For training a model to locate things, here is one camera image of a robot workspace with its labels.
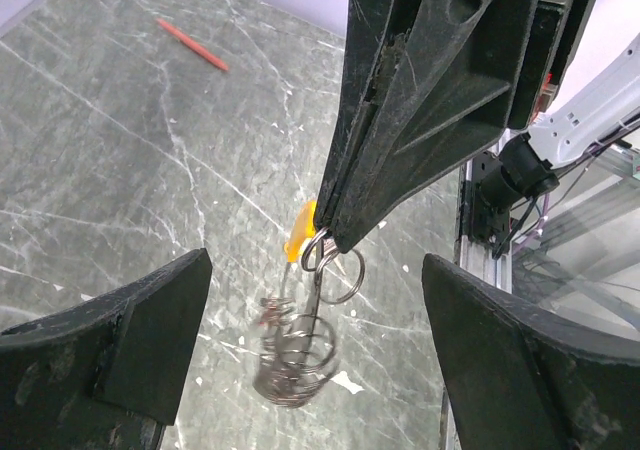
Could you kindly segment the red key tag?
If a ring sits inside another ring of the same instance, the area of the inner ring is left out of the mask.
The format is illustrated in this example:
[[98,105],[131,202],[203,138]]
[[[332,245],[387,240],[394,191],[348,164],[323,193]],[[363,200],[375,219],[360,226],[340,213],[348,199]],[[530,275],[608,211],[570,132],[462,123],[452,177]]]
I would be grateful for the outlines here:
[[259,325],[284,326],[295,317],[295,302],[286,297],[264,297],[259,302],[262,313],[257,322]]

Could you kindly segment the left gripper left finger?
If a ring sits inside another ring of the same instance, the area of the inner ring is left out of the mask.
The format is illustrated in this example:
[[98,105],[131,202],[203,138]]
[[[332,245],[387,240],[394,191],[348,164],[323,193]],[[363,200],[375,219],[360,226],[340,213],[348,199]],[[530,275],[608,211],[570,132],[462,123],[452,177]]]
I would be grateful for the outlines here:
[[206,249],[1,333],[4,449],[158,449],[211,282]]

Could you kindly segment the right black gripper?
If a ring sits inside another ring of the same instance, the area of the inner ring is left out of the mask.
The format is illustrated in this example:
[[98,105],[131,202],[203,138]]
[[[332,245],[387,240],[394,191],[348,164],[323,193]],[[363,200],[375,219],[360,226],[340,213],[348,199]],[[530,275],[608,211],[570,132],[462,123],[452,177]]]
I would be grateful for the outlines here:
[[355,247],[397,205],[554,100],[596,0],[423,0],[329,229]]

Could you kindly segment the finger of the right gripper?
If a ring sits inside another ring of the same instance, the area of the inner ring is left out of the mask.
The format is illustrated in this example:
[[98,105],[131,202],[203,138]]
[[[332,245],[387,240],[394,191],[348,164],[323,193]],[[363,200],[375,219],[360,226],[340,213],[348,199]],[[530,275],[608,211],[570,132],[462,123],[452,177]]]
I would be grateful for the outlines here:
[[371,120],[385,93],[379,84],[384,51],[404,43],[423,0],[348,0],[338,116],[317,197],[314,225],[329,230]]

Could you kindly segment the large keyring yellow handle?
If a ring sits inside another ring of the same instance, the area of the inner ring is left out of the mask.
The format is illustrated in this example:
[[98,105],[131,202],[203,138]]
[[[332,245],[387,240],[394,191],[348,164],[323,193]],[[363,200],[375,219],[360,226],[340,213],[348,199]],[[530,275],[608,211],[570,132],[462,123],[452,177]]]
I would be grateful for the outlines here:
[[326,267],[341,255],[329,230],[314,225],[317,202],[307,202],[284,244],[286,265],[279,291],[267,297],[286,297],[286,283],[294,264],[311,275],[311,290],[302,311],[295,303],[295,317],[284,326],[264,327],[260,339],[259,364],[254,389],[270,403],[285,408],[308,404],[338,373],[337,333],[319,314],[322,303],[339,305],[353,298],[365,277],[365,260],[355,250],[358,275],[344,295],[330,299],[322,295]]

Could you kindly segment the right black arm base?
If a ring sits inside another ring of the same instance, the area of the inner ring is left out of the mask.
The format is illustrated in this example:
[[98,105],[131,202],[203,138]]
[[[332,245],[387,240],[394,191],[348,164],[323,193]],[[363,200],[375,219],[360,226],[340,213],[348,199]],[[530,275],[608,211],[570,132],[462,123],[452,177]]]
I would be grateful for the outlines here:
[[485,151],[472,162],[471,237],[495,246],[510,231],[509,211],[521,197],[502,162]]

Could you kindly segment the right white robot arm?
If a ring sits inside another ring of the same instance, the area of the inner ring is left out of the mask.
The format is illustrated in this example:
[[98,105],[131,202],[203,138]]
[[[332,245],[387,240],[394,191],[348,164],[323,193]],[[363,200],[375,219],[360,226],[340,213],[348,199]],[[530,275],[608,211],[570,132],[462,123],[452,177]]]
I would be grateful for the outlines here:
[[341,95],[314,224],[355,247],[397,205],[511,131],[481,186],[496,212],[639,120],[631,44],[546,115],[595,0],[349,0]]

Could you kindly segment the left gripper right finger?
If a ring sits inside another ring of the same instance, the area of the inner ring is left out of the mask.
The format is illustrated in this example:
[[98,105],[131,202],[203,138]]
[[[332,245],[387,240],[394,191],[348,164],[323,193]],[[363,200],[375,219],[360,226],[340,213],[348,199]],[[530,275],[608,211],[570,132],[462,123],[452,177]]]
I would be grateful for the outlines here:
[[422,286],[464,449],[636,449],[639,344],[428,254]]

